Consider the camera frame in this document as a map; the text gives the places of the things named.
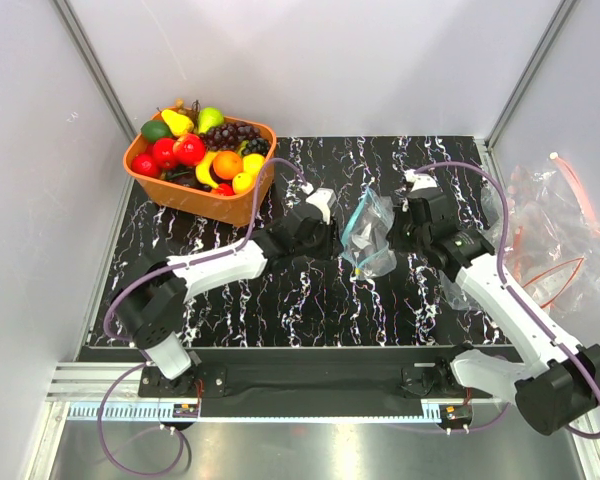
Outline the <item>clear blue zip top bag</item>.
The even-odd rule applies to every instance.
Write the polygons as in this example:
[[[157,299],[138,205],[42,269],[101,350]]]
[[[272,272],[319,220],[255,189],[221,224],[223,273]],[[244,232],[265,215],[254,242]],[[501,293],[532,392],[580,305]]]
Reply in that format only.
[[[353,266],[357,280],[370,282],[396,268],[397,259],[387,240],[393,221],[391,198],[368,188],[341,237],[342,257]]]

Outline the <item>orange toy orange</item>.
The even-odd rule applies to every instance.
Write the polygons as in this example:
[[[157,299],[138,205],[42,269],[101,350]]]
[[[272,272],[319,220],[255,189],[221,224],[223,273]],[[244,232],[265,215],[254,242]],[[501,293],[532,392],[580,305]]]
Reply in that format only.
[[[242,157],[234,151],[218,152],[212,161],[212,166],[215,174],[226,181],[232,180],[244,170]]]

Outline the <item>yellow toy banana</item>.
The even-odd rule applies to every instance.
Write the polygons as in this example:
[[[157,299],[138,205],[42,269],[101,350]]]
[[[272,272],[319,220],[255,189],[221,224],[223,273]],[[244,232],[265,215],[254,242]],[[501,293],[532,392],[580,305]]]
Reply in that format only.
[[[213,179],[210,173],[213,160],[215,159],[217,151],[207,151],[201,162],[195,168],[195,175],[197,180],[211,189],[217,189],[219,184]]]

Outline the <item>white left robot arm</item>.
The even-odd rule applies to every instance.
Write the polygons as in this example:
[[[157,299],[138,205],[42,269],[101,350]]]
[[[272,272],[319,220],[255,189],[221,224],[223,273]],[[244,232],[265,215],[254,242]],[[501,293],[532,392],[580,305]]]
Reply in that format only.
[[[161,373],[176,396],[195,386],[193,359],[177,338],[177,317],[186,302],[217,287],[286,269],[294,259],[331,260],[342,251],[338,223],[311,204],[222,248],[145,262],[145,275],[119,290],[108,311],[129,341]]]

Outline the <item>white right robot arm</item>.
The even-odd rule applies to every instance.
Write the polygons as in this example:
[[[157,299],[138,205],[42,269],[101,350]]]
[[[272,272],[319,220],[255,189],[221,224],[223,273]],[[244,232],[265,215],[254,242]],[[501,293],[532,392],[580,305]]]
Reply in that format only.
[[[600,439],[600,345],[585,347],[557,325],[514,281],[484,236],[459,226],[440,188],[410,193],[394,213],[391,249],[421,255],[473,298],[520,357],[511,362],[457,345],[436,359],[433,386],[450,397],[472,389],[513,404],[545,436],[565,428]]]

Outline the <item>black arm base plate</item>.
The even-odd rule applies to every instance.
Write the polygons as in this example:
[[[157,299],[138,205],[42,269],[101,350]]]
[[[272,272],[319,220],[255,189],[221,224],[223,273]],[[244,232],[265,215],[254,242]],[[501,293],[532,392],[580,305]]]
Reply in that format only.
[[[474,389],[443,378],[439,363],[453,347],[203,348],[175,380],[145,367],[141,397],[176,398],[196,393],[231,398],[243,393],[377,392],[406,398],[463,399]]]

